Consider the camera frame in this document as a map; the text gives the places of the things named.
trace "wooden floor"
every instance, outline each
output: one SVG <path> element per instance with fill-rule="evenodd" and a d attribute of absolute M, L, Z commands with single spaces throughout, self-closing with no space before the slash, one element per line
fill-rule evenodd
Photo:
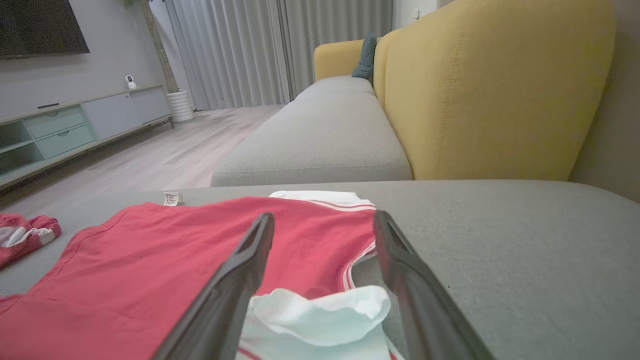
<path fill-rule="evenodd" d="M 105 193 L 209 187 L 217 162 L 280 108 L 203 111 L 132 135 L 0 193 L 0 212 L 31 218 Z"/>

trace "red t-shirt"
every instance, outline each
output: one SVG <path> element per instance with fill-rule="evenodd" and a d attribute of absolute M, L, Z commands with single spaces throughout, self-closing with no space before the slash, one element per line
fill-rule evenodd
<path fill-rule="evenodd" d="M 256 295 L 285 288 L 314 299 L 353 287 L 351 266 L 374 249 L 372 206 L 267 197 L 131 206 L 78 232 L 26 294 L 0 299 L 0 357 L 150 358 L 263 212 L 275 233 Z"/>

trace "dark teal pillow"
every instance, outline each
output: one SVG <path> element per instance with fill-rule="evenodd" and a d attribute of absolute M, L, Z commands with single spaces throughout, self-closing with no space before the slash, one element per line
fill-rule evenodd
<path fill-rule="evenodd" d="M 363 78 L 371 81 L 373 79 L 373 56 L 376 53 L 378 38 L 376 34 L 368 33 L 362 42 L 362 52 L 360 62 L 351 75 L 354 78 Z"/>

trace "plant stem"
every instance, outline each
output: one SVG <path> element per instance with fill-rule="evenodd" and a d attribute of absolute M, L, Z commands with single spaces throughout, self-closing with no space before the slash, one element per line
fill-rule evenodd
<path fill-rule="evenodd" d="M 147 27 L 149 28 L 149 33 L 151 34 L 151 39 L 154 41 L 154 45 L 156 47 L 158 60 L 160 60 L 160 66 L 162 66 L 164 78 L 166 79 L 167 90 L 169 91 L 169 94 L 178 92 L 180 91 L 180 89 L 178 89 L 178 84 L 175 82 L 175 76 L 173 76 L 173 70 L 171 69 L 171 64 L 169 64 L 169 59 L 166 57 L 166 51 L 164 50 L 164 45 L 162 44 L 162 39 L 160 38 L 160 33 L 158 32 L 156 19 L 154 18 L 154 14 L 151 12 L 149 1 L 138 0 L 138 2 L 142 7 L 142 13 L 145 14 L 145 20 L 147 22 Z"/>

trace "gray curtain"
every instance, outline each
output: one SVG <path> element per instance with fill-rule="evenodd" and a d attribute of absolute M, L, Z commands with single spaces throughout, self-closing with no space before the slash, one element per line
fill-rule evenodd
<path fill-rule="evenodd" d="M 272 23 L 267 1 L 180 0 L 173 5 L 196 91 L 204 93 L 211 109 L 282 104 L 289 98 L 275 46 L 280 34 L 273 33 L 280 25 Z"/>
<path fill-rule="evenodd" d="M 382 36 L 393 18 L 393 0 L 167 4 L 194 99 L 211 109 L 287 103 L 314 82 L 318 45 Z"/>
<path fill-rule="evenodd" d="M 314 82 L 314 49 L 392 30 L 393 0 L 279 0 L 286 27 L 290 91 L 296 97 Z"/>

